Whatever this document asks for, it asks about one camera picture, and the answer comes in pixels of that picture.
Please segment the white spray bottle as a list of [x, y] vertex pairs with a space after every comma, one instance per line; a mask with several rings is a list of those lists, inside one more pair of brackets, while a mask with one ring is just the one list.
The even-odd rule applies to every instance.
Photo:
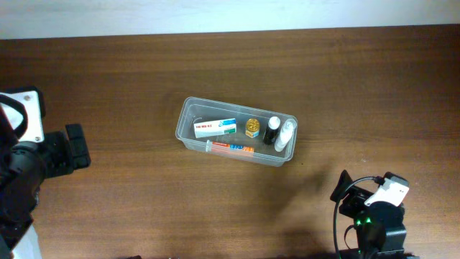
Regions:
[[283, 126], [280, 128], [279, 135], [275, 141], [275, 150], [281, 152], [285, 146], [289, 143], [294, 135], [298, 123], [294, 119], [287, 119]]

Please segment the dark bottle white cap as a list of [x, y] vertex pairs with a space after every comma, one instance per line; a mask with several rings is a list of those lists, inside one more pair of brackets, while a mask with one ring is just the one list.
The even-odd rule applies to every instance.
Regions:
[[270, 117], [264, 132], [263, 143], [271, 145], [275, 142], [280, 128], [281, 120], [279, 117]]

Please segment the small gold-lid balm jar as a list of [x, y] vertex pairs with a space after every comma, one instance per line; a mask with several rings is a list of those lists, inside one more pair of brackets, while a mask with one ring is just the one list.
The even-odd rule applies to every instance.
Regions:
[[245, 125], [245, 135], [250, 138], [255, 138], [259, 135], [260, 123], [257, 119], [251, 118], [247, 120]]

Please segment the orange tablet tube white cap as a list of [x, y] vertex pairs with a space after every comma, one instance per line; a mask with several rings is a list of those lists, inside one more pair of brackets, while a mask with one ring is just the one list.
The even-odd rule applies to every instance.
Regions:
[[221, 153], [243, 153], [243, 154], [253, 154], [254, 148], [247, 147], [244, 145], [236, 145], [222, 142], [214, 142], [208, 140], [206, 143], [207, 152], [221, 152]]

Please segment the white Panadol box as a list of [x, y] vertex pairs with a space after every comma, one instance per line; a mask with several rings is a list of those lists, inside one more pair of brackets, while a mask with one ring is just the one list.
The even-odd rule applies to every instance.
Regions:
[[220, 119], [207, 122], [199, 122], [193, 125], [196, 138], [215, 137], [236, 133], [236, 120]]

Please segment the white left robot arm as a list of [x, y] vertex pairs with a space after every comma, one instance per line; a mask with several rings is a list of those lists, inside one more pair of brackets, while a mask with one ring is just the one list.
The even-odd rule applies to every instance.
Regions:
[[32, 228], [32, 211], [39, 204], [40, 185], [90, 166], [91, 157], [80, 124], [45, 134], [42, 142], [21, 141], [1, 154], [1, 257]]

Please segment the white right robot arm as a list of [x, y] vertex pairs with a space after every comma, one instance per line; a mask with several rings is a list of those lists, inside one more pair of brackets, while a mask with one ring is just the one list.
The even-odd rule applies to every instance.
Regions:
[[[354, 180], [342, 171], [330, 200], [333, 211], [333, 245], [338, 259], [408, 259], [415, 258], [405, 252], [407, 230], [403, 224], [403, 199], [409, 191], [409, 182], [394, 173], [366, 176]], [[346, 229], [356, 232], [357, 247], [339, 249], [337, 216], [342, 214], [353, 220]]]

